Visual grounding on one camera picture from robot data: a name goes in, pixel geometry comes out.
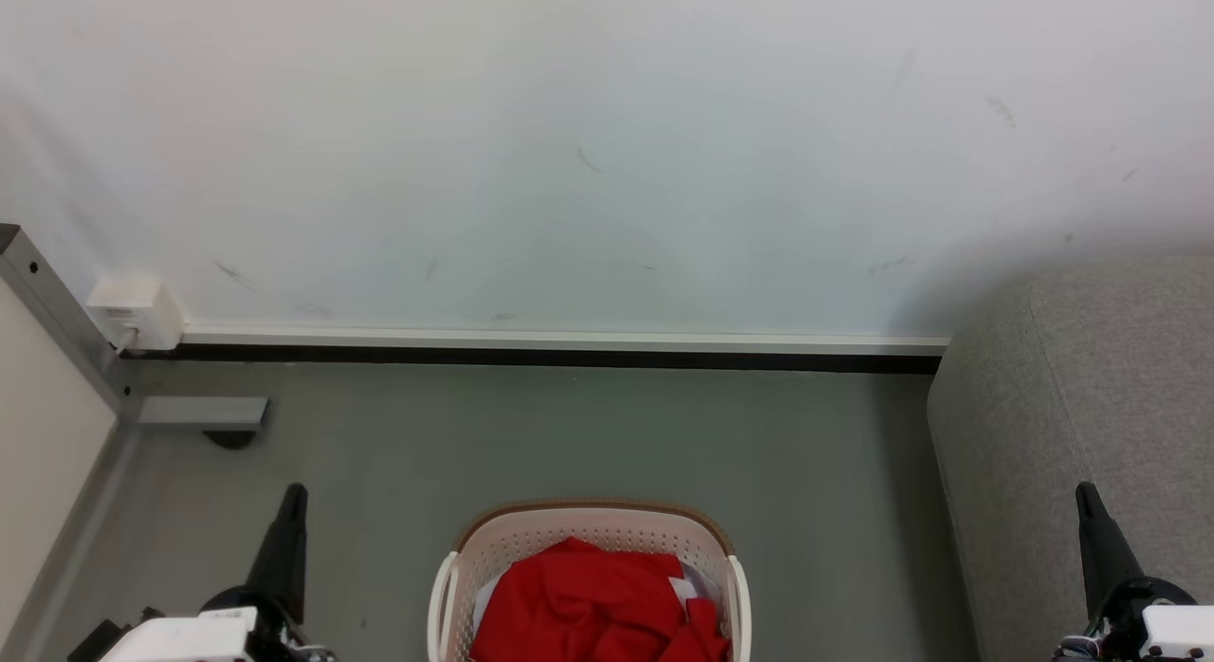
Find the red shirt with white sleeves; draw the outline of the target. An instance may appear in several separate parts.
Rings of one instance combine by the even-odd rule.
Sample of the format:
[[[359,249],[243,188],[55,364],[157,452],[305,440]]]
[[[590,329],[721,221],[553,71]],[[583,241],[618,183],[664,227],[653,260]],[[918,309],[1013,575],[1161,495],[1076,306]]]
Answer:
[[[685,619],[679,562],[573,537],[517,560],[473,601],[469,662],[728,662],[711,604]]]

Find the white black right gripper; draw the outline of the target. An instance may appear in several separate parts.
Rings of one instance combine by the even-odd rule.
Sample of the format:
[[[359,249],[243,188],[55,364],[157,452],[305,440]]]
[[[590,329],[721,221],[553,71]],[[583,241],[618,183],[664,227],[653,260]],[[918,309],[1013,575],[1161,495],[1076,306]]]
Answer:
[[[1145,577],[1093,482],[1076,485],[1087,615],[1057,643],[1057,662],[1214,662],[1214,605]]]

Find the white wall socket box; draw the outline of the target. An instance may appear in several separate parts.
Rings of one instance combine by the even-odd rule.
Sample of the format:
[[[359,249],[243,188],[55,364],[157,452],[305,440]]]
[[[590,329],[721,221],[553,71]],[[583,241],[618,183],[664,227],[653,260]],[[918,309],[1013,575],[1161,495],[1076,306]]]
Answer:
[[[85,307],[121,353],[174,351],[185,334],[182,309],[155,276],[100,278]]]

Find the beige panel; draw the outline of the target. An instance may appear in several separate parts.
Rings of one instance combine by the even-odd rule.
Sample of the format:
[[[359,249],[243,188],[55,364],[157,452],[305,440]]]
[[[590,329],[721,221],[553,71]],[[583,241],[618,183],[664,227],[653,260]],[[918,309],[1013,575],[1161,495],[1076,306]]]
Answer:
[[[0,650],[117,415],[0,279]]]

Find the white and black baseboard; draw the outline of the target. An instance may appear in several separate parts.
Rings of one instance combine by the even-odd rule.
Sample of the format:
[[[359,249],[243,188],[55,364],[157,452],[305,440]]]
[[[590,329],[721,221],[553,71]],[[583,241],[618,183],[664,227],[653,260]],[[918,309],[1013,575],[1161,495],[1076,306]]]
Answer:
[[[934,374],[949,336],[186,326],[127,360]]]

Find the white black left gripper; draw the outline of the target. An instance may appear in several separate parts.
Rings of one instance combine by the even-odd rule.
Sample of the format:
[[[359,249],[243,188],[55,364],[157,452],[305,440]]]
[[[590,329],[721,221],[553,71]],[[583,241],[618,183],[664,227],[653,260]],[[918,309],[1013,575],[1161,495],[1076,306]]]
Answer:
[[[117,630],[97,662],[335,662],[304,635],[308,490],[287,486],[248,572],[246,587],[212,598],[193,617],[147,616]]]

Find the grey fabric sofa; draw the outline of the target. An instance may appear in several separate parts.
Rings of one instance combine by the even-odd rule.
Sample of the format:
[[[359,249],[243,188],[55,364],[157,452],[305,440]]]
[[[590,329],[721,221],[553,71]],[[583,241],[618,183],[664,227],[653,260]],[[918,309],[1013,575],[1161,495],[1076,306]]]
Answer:
[[[1076,486],[1150,576],[1214,605],[1214,256],[1036,270],[951,339],[929,432],[981,662],[1087,624]]]

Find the white plastic laundry basket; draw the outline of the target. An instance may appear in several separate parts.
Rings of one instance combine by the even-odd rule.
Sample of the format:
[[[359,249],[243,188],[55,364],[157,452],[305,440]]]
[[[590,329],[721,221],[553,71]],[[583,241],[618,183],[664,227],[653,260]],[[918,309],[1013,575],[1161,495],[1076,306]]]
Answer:
[[[673,554],[719,590],[728,662],[751,662],[753,607],[733,542],[692,507],[612,498],[531,500],[497,507],[469,524],[443,559],[429,602],[429,662],[471,662],[473,596],[511,562],[575,537],[611,551]]]

